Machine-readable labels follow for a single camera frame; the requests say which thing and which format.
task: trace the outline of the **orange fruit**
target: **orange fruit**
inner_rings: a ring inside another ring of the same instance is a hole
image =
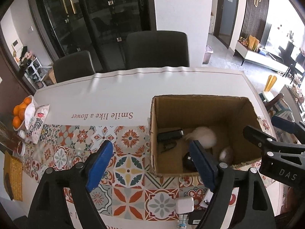
[[[19,108],[26,108],[27,107],[27,104],[25,104],[25,103],[21,103],[20,105],[19,105]]]
[[[15,129],[17,129],[18,127],[20,127],[21,126],[21,123],[22,123],[22,121],[21,121],[21,119],[18,117],[18,116],[15,116],[14,118],[13,118],[13,127],[15,128]]]
[[[31,102],[32,102],[32,99],[31,99],[30,97],[26,97],[26,98],[23,100],[23,103],[26,104],[26,105],[29,105]]]
[[[19,109],[20,109],[19,105],[16,105],[16,106],[14,107],[14,109],[13,109],[13,115],[18,116],[18,114],[19,114]]]
[[[19,114],[18,114],[18,116],[19,116],[19,118],[21,119],[21,121],[24,120],[24,113],[25,113],[25,108],[21,108],[21,109],[19,110]]]

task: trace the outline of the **brown slatted wall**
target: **brown slatted wall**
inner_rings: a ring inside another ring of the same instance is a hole
[[[254,0],[247,0],[240,36],[247,38],[249,35],[252,35],[258,40],[262,39],[268,7],[269,0],[261,0],[257,7],[254,5]]]

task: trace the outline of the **white ball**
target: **white ball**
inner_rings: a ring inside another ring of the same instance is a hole
[[[186,135],[186,139],[198,140],[204,149],[209,149],[216,145],[215,133],[208,127],[197,127],[194,131]]]

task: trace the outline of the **yellow woven object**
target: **yellow woven object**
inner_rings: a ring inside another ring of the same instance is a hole
[[[7,173],[10,177],[10,186],[13,192],[13,199],[22,201],[22,162],[18,158],[11,156],[6,151],[4,158],[3,178],[4,187],[7,193],[9,193],[9,187],[7,186],[5,180]]]

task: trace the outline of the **metal bolt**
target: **metal bolt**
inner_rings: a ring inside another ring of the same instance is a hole
[[[52,167],[47,168],[47,169],[45,170],[45,172],[46,172],[47,174],[51,174],[51,173],[53,172],[53,168],[52,168]]]
[[[252,167],[252,168],[250,168],[250,171],[252,172],[252,173],[257,173],[257,169],[256,168],[254,168],[254,167]]]
[[[80,168],[83,168],[83,162],[78,162],[75,164],[75,168],[76,169],[80,169]]]
[[[223,169],[225,169],[225,168],[228,167],[228,165],[227,165],[226,163],[223,163],[223,162],[221,162],[221,163],[219,164],[219,166],[220,166],[221,168],[223,168]]]

